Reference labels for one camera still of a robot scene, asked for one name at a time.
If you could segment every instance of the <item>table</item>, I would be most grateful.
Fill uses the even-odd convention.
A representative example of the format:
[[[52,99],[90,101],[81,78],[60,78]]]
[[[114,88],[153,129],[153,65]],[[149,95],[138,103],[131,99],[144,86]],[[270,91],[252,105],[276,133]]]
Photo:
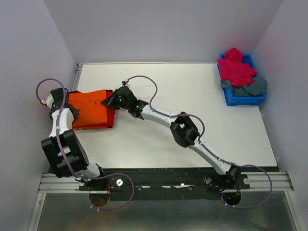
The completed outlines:
[[[221,156],[239,165],[277,166],[259,108],[226,105],[216,64],[84,64],[75,90],[114,90],[135,75],[157,83],[155,108],[199,116],[205,123],[204,140]],[[129,84],[144,101],[154,93],[149,80],[135,78]],[[193,121],[201,131],[200,123]],[[90,161],[103,168],[210,167],[197,153],[178,146],[169,129],[125,111],[117,112],[111,129],[76,134]]]

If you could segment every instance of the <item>cable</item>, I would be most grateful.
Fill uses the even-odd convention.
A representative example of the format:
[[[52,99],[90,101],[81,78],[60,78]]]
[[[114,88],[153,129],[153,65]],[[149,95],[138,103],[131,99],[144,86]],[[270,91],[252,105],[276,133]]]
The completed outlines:
[[[242,165],[242,166],[240,166],[240,165],[237,165],[237,164],[235,164],[235,163],[233,163],[233,162],[229,162],[229,161],[226,161],[226,160],[224,160],[224,159],[221,159],[219,156],[215,155],[211,150],[208,149],[208,147],[207,147],[203,142],[201,142],[201,138],[202,138],[202,136],[203,136],[203,134],[204,134],[204,132],[205,132],[205,125],[204,125],[204,122],[201,120],[201,118],[199,118],[199,117],[197,117],[197,116],[195,116],[195,115],[191,115],[191,114],[177,114],[177,115],[170,116],[170,115],[168,115],[168,114],[166,114],[166,113],[163,113],[163,112],[160,112],[160,111],[155,110],[155,109],[152,107],[152,101],[153,101],[154,97],[156,96],[156,94],[157,94],[157,92],[158,92],[158,86],[157,86],[157,84],[156,84],[151,78],[149,78],[149,77],[147,77],[147,76],[141,76],[141,75],[137,75],[137,76],[130,77],[130,78],[128,78],[128,79],[127,79],[126,81],[124,81],[124,82],[127,84],[131,79],[137,78],[137,77],[146,78],[146,79],[150,80],[150,81],[154,84],[154,86],[155,86],[155,93],[154,93],[154,95],[152,96],[152,98],[150,99],[150,102],[149,102],[149,107],[150,107],[150,109],[151,109],[152,111],[154,111],[154,112],[156,112],[156,113],[158,113],[158,114],[160,114],[160,115],[163,115],[163,116],[166,116],[166,117],[171,117],[171,118],[175,118],[175,117],[179,117],[179,116],[191,116],[191,117],[194,117],[194,118],[198,119],[198,120],[200,121],[201,125],[202,125],[202,132],[201,132],[201,134],[199,135],[199,138],[198,138],[199,144],[200,144],[203,148],[205,148],[213,157],[215,157],[217,160],[220,160],[221,162],[224,162],[224,163],[226,163],[226,164],[229,164],[229,165],[232,165],[232,166],[235,166],[235,167],[239,167],[239,168],[243,168],[243,167],[254,167],[254,168],[256,168],[256,169],[258,169],[258,170],[264,172],[264,174],[269,178],[270,191],[269,191],[269,194],[268,194],[267,198],[266,198],[264,201],[262,201],[262,202],[260,202],[260,203],[258,203],[258,204],[256,204],[256,205],[251,205],[251,206],[245,206],[245,207],[234,206],[234,205],[229,205],[229,204],[226,202],[225,195],[224,195],[224,193],[222,193],[222,194],[221,194],[221,200],[222,200],[222,202],[225,204],[225,206],[228,206],[228,207],[231,207],[231,208],[237,208],[237,209],[249,209],[249,208],[254,208],[254,207],[260,206],[260,205],[266,203],[266,202],[270,199],[270,197],[272,196],[272,193],[273,193],[273,183],[272,183],[272,180],[271,180],[269,174],[268,174],[265,170],[263,170],[262,168],[260,168],[260,167],[258,167],[258,166],[255,166],[255,165]]]
[[[63,150],[63,146],[62,146],[62,144],[61,144],[61,141],[60,141],[60,134],[59,134],[59,129],[60,129],[60,128],[59,128],[59,122],[60,122],[61,112],[62,112],[62,110],[63,110],[63,108],[64,108],[65,99],[66,99],[66,91],[65,91],[65,88],[64,88],[63,84],[62,84],[59,80],[57,80],[57,79],[55,79],[55,78],[46,78],[46,79],[42,80],[41,82],[39,82],[39,84],[37,85],[37,88],[36,88],[36,96],[37,96],[37,99],[39,100],[39,102],[40,102],[40,104],[41,104],[42,99],[39,97],[39,91],[38,91],[38,90],[39,90],[39,87],[40,87],[40,85],[41,85],[42,83],[44,83],[44,82],[46,82],[46,81],[49,81],[49,80],[52,80],[52,81],[55,81],[55,82],[59,83],[60,86],[61,86],[61,88],[63,89],[63,101],[62,101],[62,104],[61,104],[61,106],[60,106],[59,113],[58,113],[57,119],[56,119],[56,139],[57,139],[57,144],[58,144],[58,146],[59,146],[60,152],[61,152],[61,154],[62,154],[62,156],[63,156],[63,159],[65,160],[65,163],[66,163],[68,169],[70,170],[71,174],[72,174],[74,177],[80,177],[80,176],[78,176],[78,175],[74,172],[73,167],[72,167],[71,164],[69,163],[69,161],[68,161],[68,159],[67,159],[67,156],[66,156],[66,154],[65,154],[65,152],[64,152],[64,150]],[[123,204],[123,205],[121,205],[121,206],[118,206],[118,207],[116,207],[116,208],[103,209],[103,208],[100,208],[100,207],[99,207],[99,208],[96,207],[96,209],[98,209],[98,210],[116,210],[116,209],[119,209],[119,208],[123,208],[124,206],[128,205],[128,204],[131,202],[131,200],[132,200],[132,198],[133,198],[133,196],[134,196],[134,193],[135,193],[135,185],[134,185],[134,182],[133,182],[132,179],[131,179],[128,175],[126,175],[126,174],[123,174],[123,173],[113,173],[113,174],[109,174],[109,175],[106,175],[106,176],[103,176],[103,177],[91,177],[91,179],[92,179],[92,180],[102,180],[102,179],[105,179],[105,178],[108,178],[108,177],[112,177],[112,176],[124,176],[124,177],[126,177],[126,178],[130,181],[131,186],[132,186],[132,194],[131,194],[131,197],[129,198],[129,200],[128,200],[125,204]]]

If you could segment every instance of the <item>white tabletop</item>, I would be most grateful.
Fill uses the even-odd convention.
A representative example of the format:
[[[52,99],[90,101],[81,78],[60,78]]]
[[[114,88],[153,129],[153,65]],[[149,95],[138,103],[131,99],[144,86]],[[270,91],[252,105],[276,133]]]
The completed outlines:
[[[77,90],[114,90],[134,75],[157,83],[155,108],[199,116],[205,123],[204,140],[221,156],[239,165],[277,166],[259,108],[226,105],[216,64],[87,64]],[[154,93],[152,82],[146,79],[135,78],[129,84],[141,100],[148,102]],[[200,123],[193,120],[201,132]],[[177,145],[166,127],[135,119],[127,111],[116,112],[111,129],[76,134],[90,161],[104,168],[211,166],[197,153]]]

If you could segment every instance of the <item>wall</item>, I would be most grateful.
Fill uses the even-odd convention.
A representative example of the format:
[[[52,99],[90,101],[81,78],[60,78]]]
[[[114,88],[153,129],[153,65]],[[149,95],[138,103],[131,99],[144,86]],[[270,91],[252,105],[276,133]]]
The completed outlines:
[[[282,0],[44,0],[78,63],[215,62],[253,52]]]
[[[254,60],[268,80],[261,112],[269,139],[279,165],[291,176],[308,227],[307,9],[307,0],[285,0]]]
[[[4,0],[0,7],[0,230],[27,230],[48,166],[40,141],[51,130],[37,83],[55,77],[71,87],[76,65],[44,3]],[[42,87],[46,97],[56,84]]]

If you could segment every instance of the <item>dark gray floor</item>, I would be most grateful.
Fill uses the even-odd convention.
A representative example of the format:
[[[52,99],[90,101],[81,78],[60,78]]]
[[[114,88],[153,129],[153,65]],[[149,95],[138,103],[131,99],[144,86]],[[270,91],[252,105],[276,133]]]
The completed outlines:
[[[239,205],[252,205],[267,196],[243,193]],[[120,202],[109,202],[117,206]],[[90,209],[86,194],[49,194],[40,231],[294,231],[283,192],[264,205],[237,210],[221,201],[133,201],[116,211]]]

